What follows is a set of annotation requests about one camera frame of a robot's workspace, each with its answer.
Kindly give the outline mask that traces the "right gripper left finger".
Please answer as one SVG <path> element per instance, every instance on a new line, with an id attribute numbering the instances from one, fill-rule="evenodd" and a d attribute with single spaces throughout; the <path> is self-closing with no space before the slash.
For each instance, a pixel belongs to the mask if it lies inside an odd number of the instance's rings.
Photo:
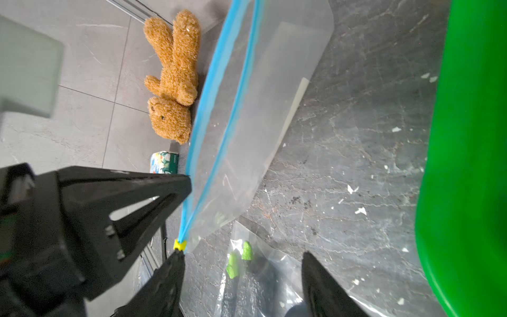
<path id="1" fill-rule="evenodd" d="M 185 273 L 185 256 L 175 250 L 128 304 L 114 316 L 182 316 L 180 296 Z"/>

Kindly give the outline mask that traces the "clear zip-top bag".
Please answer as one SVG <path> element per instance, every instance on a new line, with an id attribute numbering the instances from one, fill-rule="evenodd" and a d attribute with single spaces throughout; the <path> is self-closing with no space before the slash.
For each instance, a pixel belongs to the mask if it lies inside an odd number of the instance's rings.
<path id="1" fill-rule="evenodd" d="M 232 1 L 204 35 L 178 234 L 187 252 L 250 207 L 333 31 L 328 1 Z"/>
<path id="2" fill-rule="evenodd" d="M 252 245 L 254 259 L 233 280 L 227 275 L 226 265 L 215 316 L 309 316 L 302 290 L 302 258 L 296 260 L 271 247 L 243 224 L 235 222 L 227 264 L 229 254 L 239 249 L 244 240 Z M 348 295 L 368 316 L 382 315 L 375 307 Z"/>

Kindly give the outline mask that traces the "eggplant with green stem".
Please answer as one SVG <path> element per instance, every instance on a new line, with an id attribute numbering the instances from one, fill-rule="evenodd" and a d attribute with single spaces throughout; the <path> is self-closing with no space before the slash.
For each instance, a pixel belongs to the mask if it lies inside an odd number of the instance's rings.
<path id="1" fill-rule="evenodd" d="M 228 277 L 233 280 L 240 276 L 242 269 L 246 269 L 254 259 L 252 245 L 244 240 L 239 249 L 232 251 L 228 256 L 226 272 Z"/>

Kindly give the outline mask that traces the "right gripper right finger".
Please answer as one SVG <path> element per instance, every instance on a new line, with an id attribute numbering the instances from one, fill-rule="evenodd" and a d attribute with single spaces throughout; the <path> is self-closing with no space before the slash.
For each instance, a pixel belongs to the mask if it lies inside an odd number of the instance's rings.
<path id="1" fill-rule="evenodd" d="M 311 252 L 303 253 L 301 275 L 309 316 L 368 316 Z"/>

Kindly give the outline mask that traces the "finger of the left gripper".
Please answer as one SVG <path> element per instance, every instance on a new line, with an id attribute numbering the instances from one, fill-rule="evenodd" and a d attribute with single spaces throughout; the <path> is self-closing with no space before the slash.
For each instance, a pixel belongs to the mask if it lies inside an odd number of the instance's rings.
<path id="1" fill-rule="evenodd" d="M 3 167 L 1 315 L 87 316 L 190 194 L 181 174 Z"/>

